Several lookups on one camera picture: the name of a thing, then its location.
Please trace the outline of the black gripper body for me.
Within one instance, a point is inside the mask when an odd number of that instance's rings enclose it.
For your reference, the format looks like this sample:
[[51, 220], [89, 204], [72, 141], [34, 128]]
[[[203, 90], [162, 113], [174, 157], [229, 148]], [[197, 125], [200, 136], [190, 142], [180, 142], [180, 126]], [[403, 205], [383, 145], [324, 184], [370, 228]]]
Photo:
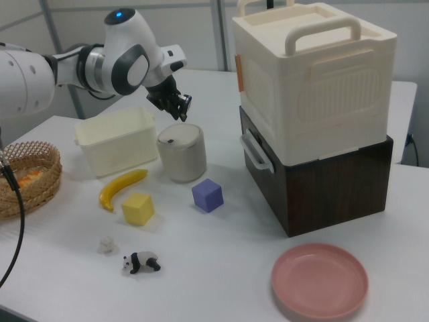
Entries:
[[168, 112], [167, 100], [168, 98], [175, 98], [177, 106], [179, 106], [178, 96], [180, 91], [176, 87], [175, 78], [170, 75], [160, 84], [147, 87], [148, 91], [147, 100], [157, 107], [160, 111]]

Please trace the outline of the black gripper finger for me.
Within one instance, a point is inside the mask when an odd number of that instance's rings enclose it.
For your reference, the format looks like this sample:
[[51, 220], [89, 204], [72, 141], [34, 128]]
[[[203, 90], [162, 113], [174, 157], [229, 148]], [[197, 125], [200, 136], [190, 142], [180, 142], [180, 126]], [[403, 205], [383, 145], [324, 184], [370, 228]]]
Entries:
[[178, 120], [180, 113], [176, 104], [175, 98], [168, 98], [167, 100], [168, 113], [175, 119]]
[[190, 95], [179, 95], [178, 96], [178, 112], [179, 118], [181, 121], [186, 121], [187, 112], [192, 102], [192, 97]]

